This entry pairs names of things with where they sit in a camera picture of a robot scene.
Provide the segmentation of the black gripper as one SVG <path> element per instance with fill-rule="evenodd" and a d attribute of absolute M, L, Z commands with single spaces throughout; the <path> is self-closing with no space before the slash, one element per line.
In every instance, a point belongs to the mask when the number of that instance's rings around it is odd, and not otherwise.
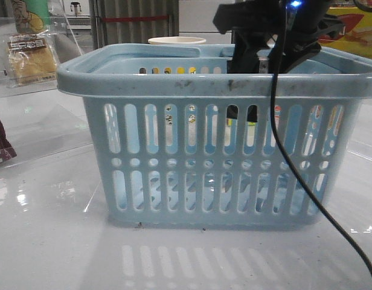
<path fill-rule="evenodd" d="M 258 74 L 268 72 L 268 65 L 260 68 L 258 52 L 268 50 L 274 34 L 287 25 L 283 55 L 278 62 L 278 73 L 288 73 L 305 60 L 321 51 L 318 40 L 328 35 L 332 39 L 345 32 L 345 24 L 328 14 L 332 1 L 244 1 L 220 4 L 213 24 L 223 34 L 232 30 L 234 52 L 228 61 L 229 74 Z"/>

